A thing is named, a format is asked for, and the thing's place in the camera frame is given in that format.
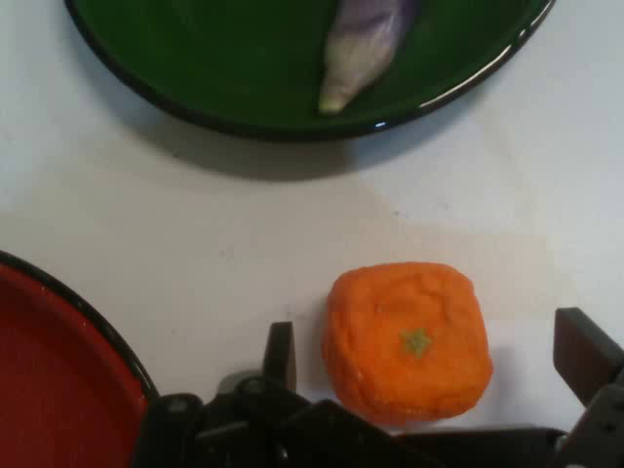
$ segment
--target white table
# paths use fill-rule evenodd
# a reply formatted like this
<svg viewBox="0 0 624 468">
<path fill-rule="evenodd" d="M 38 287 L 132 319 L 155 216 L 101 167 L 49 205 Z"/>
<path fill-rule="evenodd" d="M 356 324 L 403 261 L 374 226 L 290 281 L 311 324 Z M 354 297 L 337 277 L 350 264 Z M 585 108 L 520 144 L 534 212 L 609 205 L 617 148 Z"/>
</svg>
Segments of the white table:
<svg viewBox="0 0 624 468">
<path fill-rule="evenodd" d="M 95 59 L 60 1 L 0 1 L 0 249 L 57 276 L 162 392 L 210 398 L 296 327 L 300 390 L 330 393 L 323 301 L 343 271 L 450 263 L 495 377 L 443 425 L 571 427 L 558 306 L 624 341 L 624 3 L 565 0 L 485 85 L 379 136 L 258 143 L 179 122 Z"/>
</svg>

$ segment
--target orange toy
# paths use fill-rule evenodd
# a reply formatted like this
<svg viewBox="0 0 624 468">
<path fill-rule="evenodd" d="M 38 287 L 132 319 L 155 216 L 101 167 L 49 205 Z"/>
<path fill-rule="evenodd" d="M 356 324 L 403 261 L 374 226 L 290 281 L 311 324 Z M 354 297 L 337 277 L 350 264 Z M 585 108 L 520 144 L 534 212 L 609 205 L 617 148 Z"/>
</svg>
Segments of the orange toy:
<svg viewBox="0 0 624 468">
<path fill-rule="evenodd" d="M 377 265 L 338 278 L 323 356 L 338 398 L 376 423 L 462 414 L 492 375 L 472 283 L 435 263 Z"/>
</svg>

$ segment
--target black plate rim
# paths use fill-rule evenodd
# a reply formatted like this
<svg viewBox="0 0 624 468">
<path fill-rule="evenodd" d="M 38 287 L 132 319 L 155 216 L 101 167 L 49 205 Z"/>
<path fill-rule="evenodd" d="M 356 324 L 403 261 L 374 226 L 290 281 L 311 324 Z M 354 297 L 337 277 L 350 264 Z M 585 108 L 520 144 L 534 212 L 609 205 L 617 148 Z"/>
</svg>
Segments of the black plate rim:
<svg viewBox="0 0 624 468">
<path fill-rule="evenodd" d="M 548 17 L 557 0 L 543 0 L 544 6 L 539 14 L 533 20 L 533 23 L 526 33 L 519 37 L 517 41 L 510 44 L 507 48 L 500 51 L 501 55 L 494 61 L 486 64 L 472 78 L 464 81 L 450 92 L 445 92 L 438 97 L 432 99 L 431 105 L 425 108 L 415 108 L 413 111 L 401 115 L 389 115 L 381 119 L 383 126 L 379 126 L 379 121 L 369 124 L 347 124 L 337 126 L 332 129 L 309 129 L 309 130 L 292 130 L 279 129 L 274 127 L 263 127 L 257 125 L 249 125 L 232 120 L 225 120 L 209 116 L 203 112 L 187 107 L 173 99 L 153 89 L 148 83 L 135 76 L 127 70 L 121 63 L 109 54 L 105 47 L 100 44 L 95 34 L 92 33 L 87 23 L 80 15 L 76 0 L 64 0 L 65 6 L 71 16 L 76 28 L 80 32 L 85 42 L 96 54 L 99 60 L 126 86 L 135 93 L 150 102 L 155 107 L 168 112 L 175 117 L 211 130 L 231 134 L 238 137 L 249 137 L 271 141 L 327 141 L 336 139 L 347 139 L 352 137 L 363 137 L 370 134 L 378 134 L 385 132 L 391 128 L 406 124 L 407 122 L 419 119 L 431 112 L 449 104 L 457 98 L 465 95 L 467 92 L 483 83 L 493 73 L 498 71 L 505 63 L 507 63 L 526 43 L 537 28 Z"/>
<path fill-rule="evenodd" d="M 112 325 L 96 309 L 80 295 L 64 285 L 62 282 L 49 275 L 45 271 L 37 268 L 21 258 L 10 253 L 0 251 L 0 265 L 5 265 L 44 285 L 48 290 L 60 296 L 68 302 L 96 328 L 99 334 L 112 346 L 119 354 L 133 376 L 140 382 L 141 390 L 147 403 L 151 403 L 159 397 L 156 385 L 152 381 L 149 373 L 138 359 L 135 352 L 128 345 L 126 340 L 119 334 Z"/>
</svg>

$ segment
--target red bowl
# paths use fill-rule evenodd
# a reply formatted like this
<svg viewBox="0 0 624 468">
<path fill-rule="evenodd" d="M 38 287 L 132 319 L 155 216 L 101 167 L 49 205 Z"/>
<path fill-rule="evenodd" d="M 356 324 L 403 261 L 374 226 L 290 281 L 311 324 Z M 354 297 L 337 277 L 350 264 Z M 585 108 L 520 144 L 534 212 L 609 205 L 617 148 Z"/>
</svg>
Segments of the red bowl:
<svg viewBox="0 0 624 468">
<path fill-rule="evenodd" d="M 0 252 L 0 465 L 127 468 L 157 391 L 99 313 Z"/>
</svg>

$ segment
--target orange object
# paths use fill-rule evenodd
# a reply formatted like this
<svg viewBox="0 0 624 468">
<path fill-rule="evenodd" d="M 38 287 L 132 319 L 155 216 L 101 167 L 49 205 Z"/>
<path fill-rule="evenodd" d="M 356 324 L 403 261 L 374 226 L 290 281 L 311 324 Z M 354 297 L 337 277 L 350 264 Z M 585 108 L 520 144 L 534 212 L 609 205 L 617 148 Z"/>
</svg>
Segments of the orange object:
<svg viewBox="0 0 624 468">
<path fill-rule="evenodd" d="M 493 371 L 472 283 L 435 263 L 377 265 L 338 278 L 323 356 L 343 405 L 384 424 L 462 414 Z"/>
</svg>

